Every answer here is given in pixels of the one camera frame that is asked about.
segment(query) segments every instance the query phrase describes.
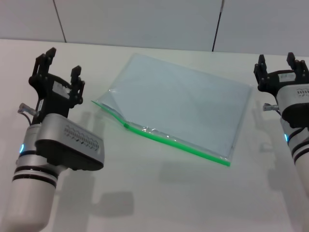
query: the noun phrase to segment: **blue led light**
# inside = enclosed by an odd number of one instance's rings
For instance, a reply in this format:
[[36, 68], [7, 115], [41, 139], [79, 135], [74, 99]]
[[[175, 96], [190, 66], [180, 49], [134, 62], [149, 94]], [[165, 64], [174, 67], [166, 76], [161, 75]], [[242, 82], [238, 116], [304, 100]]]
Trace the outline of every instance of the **blue led light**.
[[22, 153], [23, 150], [24, 150], [24, 144], [22, 144], [22, 145], [20, 146], [19, 153]]

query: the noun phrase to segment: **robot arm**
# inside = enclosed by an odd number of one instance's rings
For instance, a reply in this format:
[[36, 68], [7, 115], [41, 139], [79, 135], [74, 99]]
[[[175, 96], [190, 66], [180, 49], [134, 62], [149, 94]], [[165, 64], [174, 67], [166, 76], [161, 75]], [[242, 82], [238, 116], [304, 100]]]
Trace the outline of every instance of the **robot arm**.
[[29, 84], [39, 99], [36, 109], [21, 104], [18, 113], [33, 115], [16, 162], [4, 232], [39, 232], [48, 224], [61, 171], [103, 168], [103, 140], [67, 119], [69, 110], [83, 103], [81, 67], [72, 69], [71, 84], [48, 73], [56, 49], [36, 58]]
[[277, 105], [264, 104], [263, 111], [275, 110], [290, 148], [297, 172], [309, 197], [309, 71], [305, 62], [289, 53], [292, 70], [267, 73], [265, 58], [260, 55], [254, 67], [258, 90], [275, 97]]

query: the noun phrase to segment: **transparent plastic bag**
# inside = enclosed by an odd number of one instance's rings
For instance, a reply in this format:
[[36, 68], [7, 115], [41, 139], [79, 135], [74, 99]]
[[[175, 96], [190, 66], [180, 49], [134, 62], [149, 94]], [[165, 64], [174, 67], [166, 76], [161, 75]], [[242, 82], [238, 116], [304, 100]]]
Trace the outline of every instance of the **transparent plastic bag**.
[[95, 104], [144, 137], [229, 166], [251, 86], [134, 55]]

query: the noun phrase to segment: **white wall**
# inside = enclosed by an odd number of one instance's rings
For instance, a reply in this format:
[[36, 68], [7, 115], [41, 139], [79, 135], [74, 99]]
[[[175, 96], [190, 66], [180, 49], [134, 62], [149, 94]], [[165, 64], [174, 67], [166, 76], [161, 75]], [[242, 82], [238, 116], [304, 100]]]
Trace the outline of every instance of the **white wall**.
[[56, 0], [68, 42], [211, 51], [221, 0]]
[[309, 1], [226, 0], [214, 51], [309, 56]]
[[0, 38], [64, 42], [52, 0], [0, 0]]

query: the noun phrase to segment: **white table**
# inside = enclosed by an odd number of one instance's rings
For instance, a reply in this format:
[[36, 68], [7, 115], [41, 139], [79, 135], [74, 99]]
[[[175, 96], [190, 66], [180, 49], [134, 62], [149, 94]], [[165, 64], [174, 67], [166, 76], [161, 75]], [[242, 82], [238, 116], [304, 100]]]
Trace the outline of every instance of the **white table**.
[[[44, 232], [301, 231], [308, 200], [278, 115], [262, 112], [264, 102], [275, 100], [255, 90], [258, 55], [13, 40], [0, 40], [0, 216], [28, 126], [17, 108], [35, 107], [28, 78], [35, 58], [51, 47], [57, 49], [51, 73], [69, 81], [71, 69], [82, 67], [84, 103], [69, 119], [103, 136], [106, 157], [100, 171], [60, 175]], [[254, 85], [231, 167], [133, 134], [90, 102], [133, 53]], [[289, 69], [286, 57], [266, 60], [269, 72]]]

